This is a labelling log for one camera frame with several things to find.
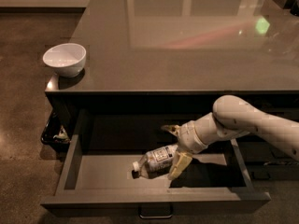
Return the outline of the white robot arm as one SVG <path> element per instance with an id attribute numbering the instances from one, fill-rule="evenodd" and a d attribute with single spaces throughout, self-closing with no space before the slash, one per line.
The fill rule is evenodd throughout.
<path id="1" fill-rule="evenodd" d="M 163 130 L 178 140 L 168 178 L 174 180 L 189 166 L 192 156 L 209 145 L 253 133 L 280 151 L 299 160 L 299 123 L 264 113 L 245 100 L 224 95 L 212 111 L 182 125 L 164 125 Z"/>

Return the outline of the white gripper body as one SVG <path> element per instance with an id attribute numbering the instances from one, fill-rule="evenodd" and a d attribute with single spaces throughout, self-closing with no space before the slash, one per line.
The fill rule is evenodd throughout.
<path id="1" fill-rule="evenodd" d="M 177 138 L 180 151 L 198 154 L 207 148 L 207 145 L 200 140 L 193 120 L 178 128 Z"/>

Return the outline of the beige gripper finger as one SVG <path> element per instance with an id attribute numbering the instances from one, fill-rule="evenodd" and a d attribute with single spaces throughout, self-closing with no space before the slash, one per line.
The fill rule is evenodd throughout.
<path id="1" fill-rule="evenodd" d="M 161 129 L 165 132 L 171 133 L 175 137 L 178 137 L 180 126 L 179 125 L 163 125 Z"/>
<path id="2" fill-rule="evenodd" d="M 176 151 L 168 173 L 168 179 L 178 178 L 192 161 L 192 153 L 187 151 Z"/>

